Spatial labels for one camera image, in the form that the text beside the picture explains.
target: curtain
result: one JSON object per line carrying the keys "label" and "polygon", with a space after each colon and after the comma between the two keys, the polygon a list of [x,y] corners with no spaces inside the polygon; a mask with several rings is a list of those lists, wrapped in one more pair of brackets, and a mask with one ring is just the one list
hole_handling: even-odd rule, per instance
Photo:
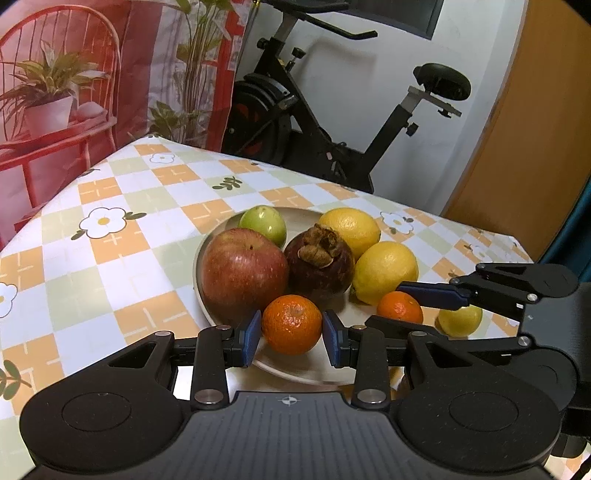
{"label": "curtain", "polygon": [[565,265],[579,281],[591,281],[591,181],[540,263]]}

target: wooden door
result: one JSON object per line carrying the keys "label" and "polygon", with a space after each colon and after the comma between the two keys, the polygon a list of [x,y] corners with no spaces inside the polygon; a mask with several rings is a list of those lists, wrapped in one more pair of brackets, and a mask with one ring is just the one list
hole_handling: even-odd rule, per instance
{"label": "wooden door", "polygon": [[513,235],[537,260],[591,173],[591,26],[530,0],[505,89],[443,215]]}

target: apple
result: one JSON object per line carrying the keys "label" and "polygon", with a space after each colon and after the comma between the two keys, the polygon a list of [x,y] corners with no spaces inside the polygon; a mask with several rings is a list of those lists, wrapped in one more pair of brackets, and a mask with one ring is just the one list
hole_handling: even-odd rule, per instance
{"label": "apple", "polygon": [[277,210],[267,205],[258,205],[248,209],[240,218],[238,226],[259,232],[279,248],[283,247],[287,238],[285,221]]}
{"label": "apple", "polygon": [[269,239],[248,228],[232,228],[207,245],[197,275],[207,309],[236,326],[284,294],[289,267]]}

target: mangosteen calyx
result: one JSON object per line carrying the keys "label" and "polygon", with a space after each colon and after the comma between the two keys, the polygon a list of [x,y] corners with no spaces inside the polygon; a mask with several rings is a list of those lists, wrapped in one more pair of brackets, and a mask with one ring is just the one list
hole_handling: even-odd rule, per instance
{"label": "mangosteen calyx", "polygon": [[343,240],[332,228],[315,224],[303,235],[304,245],[297,256],[317,268],[328,267],[343,249]]}

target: window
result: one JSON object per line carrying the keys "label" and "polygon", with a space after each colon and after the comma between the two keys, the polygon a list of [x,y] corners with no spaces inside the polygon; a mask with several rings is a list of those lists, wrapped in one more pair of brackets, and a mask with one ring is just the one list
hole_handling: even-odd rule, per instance
{"label": "window", "polygon": [[443,0],[349,0],[344,13],[368,18],[415,35],[433,36]]}

